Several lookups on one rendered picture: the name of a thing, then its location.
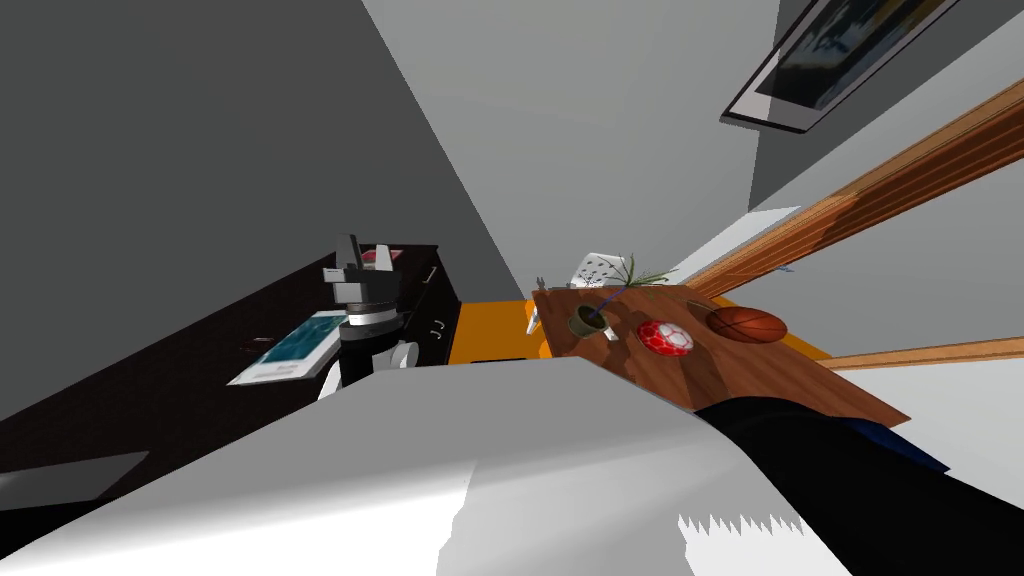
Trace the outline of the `potted green plant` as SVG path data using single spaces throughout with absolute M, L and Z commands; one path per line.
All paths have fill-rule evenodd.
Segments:
M 611 330 L 608 319 L 604 315 L 604 307 L 615 297 L 620 296 L 627 289 L 650 287 L 664 285 L 668 282 L 669 276 L 675 273 L 675 269 L 667 271 L 641 271 L 636 270 L 636 261 L 633 255 L 626 258 L 628 262 L 628 277 L 626 283 L 621 286 L 612 286 L 613 292 L 605 297 L 599 304 L 579 305 L 568 320 L 570 331 L 579 338 L 588 338 L 599 332 L 608 335 Z

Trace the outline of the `brown wooden table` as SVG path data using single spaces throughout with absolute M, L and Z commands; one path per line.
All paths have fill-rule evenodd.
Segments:
M 568 321 L 581 305 L 610 302 L 604 314 L 616 334 L 574 335 Z M 687 410 L 729 398 L 775 397 L 830 416 L 853 417 L 895 427 L 909 416 L 833 370 L 782 342 L 738 343 L 713 332 L 705 319 L 714 303 L 683 285 L 615 286 L 534 292 L 534 303 L 550 352 L 581 357 Z M 666 357 L 646 349 L 636 335 L 645 321 L 668 321 L 694 340 L 692 352 Z

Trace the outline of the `framed wall picture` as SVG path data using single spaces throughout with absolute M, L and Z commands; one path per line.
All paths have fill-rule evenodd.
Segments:
M 812 0 L 726 120 L 804 134 L 959 0 Z

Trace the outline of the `red and white ball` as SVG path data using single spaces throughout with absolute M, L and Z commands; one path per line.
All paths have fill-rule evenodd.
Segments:
M 660 356 L 683 357 L 694 348 L 692 337 L 671 322 L 644 321 L 637 326 L 635 334 L 644 348 Z

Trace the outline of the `white chair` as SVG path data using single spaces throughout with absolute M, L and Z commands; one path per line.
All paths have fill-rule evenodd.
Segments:
M 628 262 L 623 256 L 590 253 L 577 268 L 568 286 L 575 289 L 621 286 L 627 277 Z

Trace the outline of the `black desk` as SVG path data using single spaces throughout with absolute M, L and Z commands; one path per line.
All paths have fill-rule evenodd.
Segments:
M 0 559 L 313 403 L 234 377 L 333 301 L 333 255 L 0 420 Z

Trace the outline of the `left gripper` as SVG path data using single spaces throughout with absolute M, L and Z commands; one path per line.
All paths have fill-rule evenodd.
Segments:
M 377 244 L 375 269 L 361 268 L 361 248 L 352 234 L 340 234 L 335 250 L 335 268 L 322 270 L 337 305 L 393 303 L 400 293 L 401 274 L 393 271 L 390 247 Z

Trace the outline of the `teal and white book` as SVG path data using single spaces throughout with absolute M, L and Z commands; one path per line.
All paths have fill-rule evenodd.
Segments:
M 314 377 L 339 348 L 339 327 L 348 321 L 344 310 L 321 311 L 273 344 L 228 382 L 250 386 Z

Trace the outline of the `orange basketball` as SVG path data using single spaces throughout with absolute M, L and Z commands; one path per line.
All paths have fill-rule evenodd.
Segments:
M 790 331 L 780 318 L 759 308 L 742 306 L 713 310 L 703 322 L 713 333 L 744 344 L 778 342 Z

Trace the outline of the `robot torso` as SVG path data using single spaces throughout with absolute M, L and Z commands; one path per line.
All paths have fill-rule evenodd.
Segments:
M 850 576 L 725 436 L 575 358 L 386 371 L 0 576 Z

